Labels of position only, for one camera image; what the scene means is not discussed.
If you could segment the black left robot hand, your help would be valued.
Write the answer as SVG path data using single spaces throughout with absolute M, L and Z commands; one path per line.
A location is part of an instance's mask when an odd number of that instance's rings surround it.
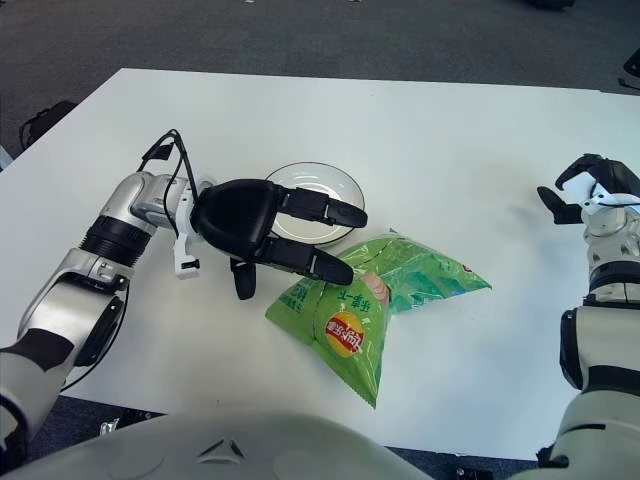
M 324 193 L 286 188 L 269 180 L 238 179 L 203 188 L 189 224 L 230 258 L 241 300 L 255 294 L 258 264 L 336 285 L 351 284 L 354 272 L 343 260 L 311 244 L 272 234 L 279 213 L 350 228 L 362 228 L 368 221 L 364 210 Z

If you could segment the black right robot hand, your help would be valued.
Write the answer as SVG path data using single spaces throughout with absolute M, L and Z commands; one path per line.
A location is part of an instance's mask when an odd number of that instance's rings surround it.
M 539 186 L 537 194 L 556 225 L 582 224 L 589 216 L 613 209 L 639 213 L 639 177 L 623 162 L 598 154 L 575 160 L 559 175 L 555 187 L 573 203 L 546 186 Z

